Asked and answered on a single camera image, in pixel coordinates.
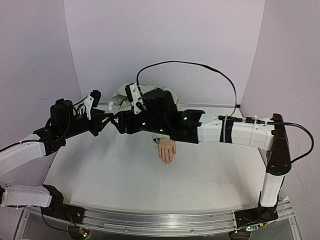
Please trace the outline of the white nail polish bottle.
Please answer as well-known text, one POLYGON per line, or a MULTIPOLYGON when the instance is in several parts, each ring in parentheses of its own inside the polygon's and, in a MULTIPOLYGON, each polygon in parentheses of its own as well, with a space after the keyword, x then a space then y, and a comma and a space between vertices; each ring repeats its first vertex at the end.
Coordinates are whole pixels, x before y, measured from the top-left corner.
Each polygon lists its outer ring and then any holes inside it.
POLYGON ((108 103, 108 111, 109 112, 112 112, 113 111, 113 105, 114 105, 114 102, 113 101, 110 101, 109 103, 108 103))

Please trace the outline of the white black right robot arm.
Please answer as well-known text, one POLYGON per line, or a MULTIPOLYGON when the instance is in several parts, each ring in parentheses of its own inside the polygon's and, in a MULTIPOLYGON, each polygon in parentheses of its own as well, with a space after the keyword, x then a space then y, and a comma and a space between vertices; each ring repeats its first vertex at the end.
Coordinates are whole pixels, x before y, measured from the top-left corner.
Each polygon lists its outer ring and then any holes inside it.
POLYGON ((119 111, 113 124, 121 134, 141 131, 163 134, 186 143, 226 143, 255 147, 268 152, 259 207, 273 208, 285 175, 291 170, 287 132, 280 114, 271 119, 238 118, 206 113, 203 110, 178 110, 169 91, 155 89, 137 96, 129 94, 130 110, 119 111))

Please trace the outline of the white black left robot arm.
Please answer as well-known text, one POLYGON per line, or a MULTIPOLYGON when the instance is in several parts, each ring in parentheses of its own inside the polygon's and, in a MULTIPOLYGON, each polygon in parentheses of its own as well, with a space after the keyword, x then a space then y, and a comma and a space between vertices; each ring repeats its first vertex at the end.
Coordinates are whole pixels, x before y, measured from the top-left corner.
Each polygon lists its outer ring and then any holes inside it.
MULTIPOLYGON (((59 99, 50 108, 50 118, 46 125, 21 141, 4 147, 0 151, 0 175, 35 159, 48 157, 64 147, 67 139, 85 132, 93 136, 99 133, 112 119, 112 113, 96 108, 92 96, 84 99, 84 113, 79 113, 72 101, 59 99)), ((53 186, 12 185, 0 183, 1 207, 36 206, 47 208, 56 218, 64 218, 67 206, 57 199, 53 186)))

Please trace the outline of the beige zip jacket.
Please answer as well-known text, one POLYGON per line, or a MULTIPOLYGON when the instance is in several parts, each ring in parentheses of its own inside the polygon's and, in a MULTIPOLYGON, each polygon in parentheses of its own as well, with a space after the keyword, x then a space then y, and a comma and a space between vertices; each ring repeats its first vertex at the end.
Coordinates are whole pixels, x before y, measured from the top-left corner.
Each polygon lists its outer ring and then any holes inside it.
MULTIPOLYGON (((114 103, 114 105, 120 106, 120 111, 128 111, 132 109, 132 104, 128 100, 127 93, 125 91, 125 87, 128 83, 122 84, 112 95, 110 101, 114 103)), ((157 89, 158 87, 155 85, 141 85, 140 86, 142 93, 149 92, 151 90, 157 89)), ((169 91, 172 95, 173 101, 177 107, 177 110, 181 110, 181 105, 179 103, 179 98, 177 94, 170 87, 163 87, 162 90, 169 91)))

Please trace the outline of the mannequin hand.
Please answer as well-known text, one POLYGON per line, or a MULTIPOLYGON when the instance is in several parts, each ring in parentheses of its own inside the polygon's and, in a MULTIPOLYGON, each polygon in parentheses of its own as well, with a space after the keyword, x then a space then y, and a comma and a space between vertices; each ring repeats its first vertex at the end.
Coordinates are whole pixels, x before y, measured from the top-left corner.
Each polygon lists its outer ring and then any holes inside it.
POLYGON ((176 142, 168 137, 157 136, 153 138, 153 142, 157 144, 158 156, 160 160, 169 166, 177 153, 176 142))

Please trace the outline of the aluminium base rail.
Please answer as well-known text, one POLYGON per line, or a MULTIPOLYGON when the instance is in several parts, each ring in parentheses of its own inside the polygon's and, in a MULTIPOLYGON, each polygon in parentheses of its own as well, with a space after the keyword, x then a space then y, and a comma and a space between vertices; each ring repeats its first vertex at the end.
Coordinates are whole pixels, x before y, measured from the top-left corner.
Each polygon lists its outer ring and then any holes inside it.
POLYGON ((75 207, 71 211, 72 218, 67 215, 56 217, 32 206, 26 207, 25 212, 88 230, 154 237, 207 236, 240 230, 252 231, 295 215, 289 200, 280 201, 277 209, 265 216, 259 216, 262 212, 260 208, 194 213, 133 213, 75 207))

